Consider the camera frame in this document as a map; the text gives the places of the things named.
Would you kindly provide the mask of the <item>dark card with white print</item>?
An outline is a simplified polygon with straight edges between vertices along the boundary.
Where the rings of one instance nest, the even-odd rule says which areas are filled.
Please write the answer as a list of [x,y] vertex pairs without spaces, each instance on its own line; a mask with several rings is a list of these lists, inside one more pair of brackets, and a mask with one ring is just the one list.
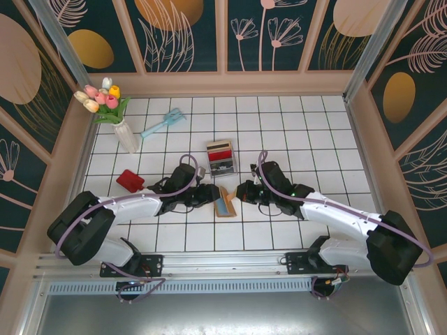
[[224,176],[235,172],[234,166],[211,165],[210,173],[213,177]]

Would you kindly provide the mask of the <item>red card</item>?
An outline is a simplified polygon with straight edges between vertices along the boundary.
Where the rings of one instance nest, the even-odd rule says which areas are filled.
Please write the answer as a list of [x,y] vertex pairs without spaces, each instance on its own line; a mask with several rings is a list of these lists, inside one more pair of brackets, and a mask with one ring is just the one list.
[[228,160],[233,157],[232,149],[208,151],[207,154],[210,161]]

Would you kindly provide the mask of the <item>red block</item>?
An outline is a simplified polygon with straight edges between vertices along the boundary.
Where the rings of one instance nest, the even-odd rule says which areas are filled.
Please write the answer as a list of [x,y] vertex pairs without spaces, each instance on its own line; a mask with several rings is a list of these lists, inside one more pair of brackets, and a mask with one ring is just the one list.
[[116,182],[128,192],[136,193],[144,188],[143,184],[145,180],[132,171],[126,169],[118,176]]

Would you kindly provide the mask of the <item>light blue toy rake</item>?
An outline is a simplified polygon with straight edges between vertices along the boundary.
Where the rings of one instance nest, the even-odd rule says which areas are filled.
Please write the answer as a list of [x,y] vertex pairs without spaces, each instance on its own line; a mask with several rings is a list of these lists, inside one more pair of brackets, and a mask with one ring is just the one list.
[[157,132],[165,126],[168,127],[176,124],[181,119],[186,119],[186,117],[183,115],[179,108],[174,108],[163,116],[162,122],[145,129],[143,132],[140,133],[140,136],[142,139],[145,139],[149,135]]

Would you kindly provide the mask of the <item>white ribbed vase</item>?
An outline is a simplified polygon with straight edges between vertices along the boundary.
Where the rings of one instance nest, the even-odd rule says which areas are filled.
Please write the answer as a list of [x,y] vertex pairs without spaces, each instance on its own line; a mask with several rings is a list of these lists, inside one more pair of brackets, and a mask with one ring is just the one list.
[[136,153],[139,143],[127,122],[123,119],[120,123],[113,124],[112,128],[123,149],[129,154]]

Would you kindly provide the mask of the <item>pastel tulip bouquet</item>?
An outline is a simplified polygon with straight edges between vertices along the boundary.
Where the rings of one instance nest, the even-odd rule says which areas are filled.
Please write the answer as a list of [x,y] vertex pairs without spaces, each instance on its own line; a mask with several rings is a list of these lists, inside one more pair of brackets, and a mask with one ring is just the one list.
[[82,91],[76,91],[73,97],[92,114],[96,115],[95,124],[118,125],[124,120],[124,112],[131,97],[123,98],[120,88],[113,84],[111,77],[102,80],[101,87],[85,85]]

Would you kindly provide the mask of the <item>aluminium mounting rail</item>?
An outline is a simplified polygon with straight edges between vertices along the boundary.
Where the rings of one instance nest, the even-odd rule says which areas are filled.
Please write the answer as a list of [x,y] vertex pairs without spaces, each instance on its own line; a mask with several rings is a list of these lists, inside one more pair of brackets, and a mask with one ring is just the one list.
[[[143,255],[162,255],[161,277],[168,280],[193,279],[252,279],[252,278],[334,278],[337,275],[288,274],[286,251],[229,251],[229,252],[159,252]],[[75,266],[70,260],[58,259],[52,253],[38,256],[31,270],[32,278],[46,281],[122,281],[124,277],[101,278],[101,261]]]

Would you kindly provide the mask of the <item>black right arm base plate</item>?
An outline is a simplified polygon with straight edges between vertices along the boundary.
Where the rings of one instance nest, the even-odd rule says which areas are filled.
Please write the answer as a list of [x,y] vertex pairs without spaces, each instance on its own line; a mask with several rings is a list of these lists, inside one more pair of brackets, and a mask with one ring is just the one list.
[[337,270],[349,272],[346,265],[328,265],[322,260],[318,260],[313,265],[308,258],[307,252],[291,252],[285,254],[285,263],[288,274],[296,275],[336,275]]

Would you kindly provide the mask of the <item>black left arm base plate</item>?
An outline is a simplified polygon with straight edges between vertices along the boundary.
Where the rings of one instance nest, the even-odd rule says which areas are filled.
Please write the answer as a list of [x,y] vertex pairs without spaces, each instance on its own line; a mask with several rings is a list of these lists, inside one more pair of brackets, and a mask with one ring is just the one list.
[[[161,277],[163,269],[163,256],[162,255],[139,255],[132,257],[123,267],[118,267],[120,271],[123,271],[132,276],[156,278]],[[123,274],[117,272],[109,265],[101,264],[99,276],[101,278],[118,278],[124,277]]]

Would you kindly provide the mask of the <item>aluminium frame post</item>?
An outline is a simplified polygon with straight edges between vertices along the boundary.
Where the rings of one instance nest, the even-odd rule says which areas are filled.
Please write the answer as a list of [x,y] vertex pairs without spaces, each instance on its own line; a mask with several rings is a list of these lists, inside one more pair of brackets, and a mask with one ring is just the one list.
[[401,18],[407,2],[408,0],[391,0],[386,7],[344,90],[343,98],[347,105],[357,94],[370,68],[378,58],[380,51]]
[[64,31],[64,28],[74,28],[85,16],[86,0],[29,0],[29,3],[76,82],[81,87],[91,84],[89,74]]

